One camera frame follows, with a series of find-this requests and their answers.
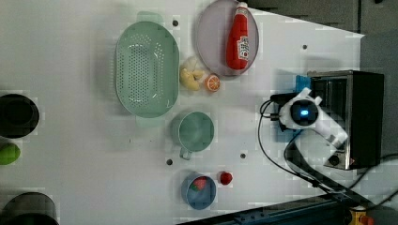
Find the red food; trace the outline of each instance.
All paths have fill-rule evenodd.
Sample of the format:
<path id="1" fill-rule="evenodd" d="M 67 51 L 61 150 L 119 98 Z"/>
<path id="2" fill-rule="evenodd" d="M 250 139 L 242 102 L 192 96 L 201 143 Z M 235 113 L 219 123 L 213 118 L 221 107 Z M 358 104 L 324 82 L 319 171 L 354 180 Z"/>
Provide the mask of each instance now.
<path id="1" fill-rule="evenodd" d="M 206 186 L 206 182 L 207 180 L 204 176 L 198 177 L 192 182 L 191 189 L 196 191 L 203 190 L 203 188 Z"/>
<path id="2" fill-rule="evenodd" d="M 231 183 L 231 181 L 232 181 L 232 174 L 229 172 L 223 172 L 220 177 L 220 181 L 225 186 L 229 185 L 229 183 Z"/>
<path id="3" fill-rule="evenodd" d="M 248 9 L 239 3 L 226 48 L 226 63 L 232 69 L 244 69 L 249 60 Z"/>
<path id="4" fill-rule="evenodd" d="M 220 89 L 220 79 L 214 74 L 209 75 L 204 84 L 205 88 L 211 92 L 216 92 Z"/>

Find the ketchup bottle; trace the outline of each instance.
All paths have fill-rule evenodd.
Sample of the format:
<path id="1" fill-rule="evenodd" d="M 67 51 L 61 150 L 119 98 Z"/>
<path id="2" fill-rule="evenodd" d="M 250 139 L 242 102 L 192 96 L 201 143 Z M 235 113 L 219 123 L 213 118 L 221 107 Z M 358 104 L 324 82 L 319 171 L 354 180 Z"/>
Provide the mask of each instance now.
<path id="1" fill-rule="evenodd" d="M 239 3 L 226 46 L 226 63 L 232 69 L 244 69 L 249 60 L 248 5 Z"/>

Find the pink plate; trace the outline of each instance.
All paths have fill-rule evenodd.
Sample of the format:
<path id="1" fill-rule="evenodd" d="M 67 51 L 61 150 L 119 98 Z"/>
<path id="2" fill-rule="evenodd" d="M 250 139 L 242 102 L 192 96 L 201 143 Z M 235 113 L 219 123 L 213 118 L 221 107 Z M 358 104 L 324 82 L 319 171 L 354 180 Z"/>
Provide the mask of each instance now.
<path id="1" fill-rule="evenodd" d="M 253 63 L 258 51 L 258 29 L 249 11 L 249 63 L 241 70 L 226 65 L 225 48 L 231 29 L 237 1 L 218 0 L 202 13 L 196 29 L 197 49 L 205 65 L 214 73 L 223 76 L 240 75 Z"/>

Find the cup handle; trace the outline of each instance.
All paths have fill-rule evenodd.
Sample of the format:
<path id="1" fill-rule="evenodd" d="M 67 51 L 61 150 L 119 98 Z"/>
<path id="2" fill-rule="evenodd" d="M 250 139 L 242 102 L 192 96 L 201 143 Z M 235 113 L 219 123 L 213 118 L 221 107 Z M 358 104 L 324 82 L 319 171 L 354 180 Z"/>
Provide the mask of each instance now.
<path id="1" fill-rule="evenodd" d="M 185 160 L 190 160 L 191 159 L 191 152 L 186 149 L 185 147 L 181 148 L 181 151 L 179 152 L 179 156 L 181 158 L 184 158 Z"/>

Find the black bowl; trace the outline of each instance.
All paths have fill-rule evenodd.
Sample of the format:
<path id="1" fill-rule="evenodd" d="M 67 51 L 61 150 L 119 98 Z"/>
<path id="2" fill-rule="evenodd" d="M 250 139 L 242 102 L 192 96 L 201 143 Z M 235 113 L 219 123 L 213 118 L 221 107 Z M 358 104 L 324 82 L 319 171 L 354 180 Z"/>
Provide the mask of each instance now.
<path id="1" fill-rule="evenodd" d="M 3 208 L 0 225 L 58 225 L 55 203 L 38 192 L 18 195 Z"/>
<path id="2" fill-rule="evenodd" d="M 30 134 L 38 125 L 36 104 L 17 94 L 0 97 L 0 136 L 17 139 Z"/>

